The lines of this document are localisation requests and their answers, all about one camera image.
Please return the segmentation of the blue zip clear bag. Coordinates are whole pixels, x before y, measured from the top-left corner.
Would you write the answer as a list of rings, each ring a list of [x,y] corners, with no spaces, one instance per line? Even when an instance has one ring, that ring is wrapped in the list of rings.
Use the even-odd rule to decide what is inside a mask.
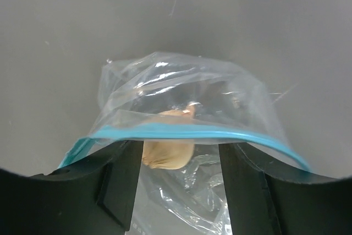
[[[98,88],[100,114],[67,152],[67,166],[119,140],[193,140],[191,160],[177,170],[142,163],[133,229],[166,234],[161,210],[181,221],[180,234],[231,234],[220,144],[250,143],[306,171],[291,149],[264,83],[232,62],[155,52],[110,61]],[[188,124],[168,124],[167,110],[195,106]]]

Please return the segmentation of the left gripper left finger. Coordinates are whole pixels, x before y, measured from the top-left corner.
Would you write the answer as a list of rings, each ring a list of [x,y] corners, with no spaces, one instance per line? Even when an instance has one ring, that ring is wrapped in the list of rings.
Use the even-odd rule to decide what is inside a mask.
[[[142,147],[116,142],[48,175],[1,170],[1,234],[124,234]]]

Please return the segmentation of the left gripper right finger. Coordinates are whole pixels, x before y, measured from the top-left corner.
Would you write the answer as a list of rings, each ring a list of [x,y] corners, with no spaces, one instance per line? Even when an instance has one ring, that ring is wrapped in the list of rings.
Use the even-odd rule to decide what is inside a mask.
[[[351,178],[286,164],[248,143],[219,146],[233,234],[350,235]]]

